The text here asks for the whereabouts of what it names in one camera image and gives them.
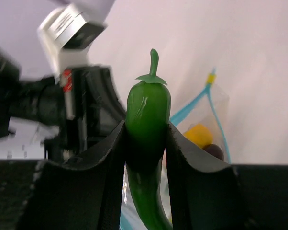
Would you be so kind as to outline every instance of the green stem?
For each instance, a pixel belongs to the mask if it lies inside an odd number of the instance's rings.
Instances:
[[[158,63],[159,63],[158,52],[155,49],[151,49],[151,51],[150,51],[150,70],[149,70],[149,75],[151,77],[154,77],[157,75]]]

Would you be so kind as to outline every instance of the brown object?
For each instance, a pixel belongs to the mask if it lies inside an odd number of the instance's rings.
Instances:
[[[209,153],[213,157],[216,157],[217,159],[220,159],[222,161],[225,159],[222,149],[215,144],[207,145],[203,148],[203,150],[205,150],[207,153]]]

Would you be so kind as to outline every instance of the red label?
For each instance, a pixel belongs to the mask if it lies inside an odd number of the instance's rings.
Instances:
[[[62,73],[63,80],[65,84],[63,86],[63,92],[71,92],[73,89],[73,82],[72,82],[72,70],[66,69]]]

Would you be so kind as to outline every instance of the pepper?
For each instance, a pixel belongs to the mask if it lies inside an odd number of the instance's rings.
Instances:
[[[125,126],[126,168],[135,208],[149,230],[171,230],[160,198],[162,156],[166,144],[171,97],[167,83],[156,75],[159,55],[150,52],[149,74],[138,77],[128,95]]]

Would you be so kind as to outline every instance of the white wall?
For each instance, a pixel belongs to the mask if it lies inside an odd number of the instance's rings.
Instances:
[[[288,0],[117,0],[107,22],[90,56],[112,65],[124,102],[151,48],[173,111],[216,66],[233,162],[288,163]]]

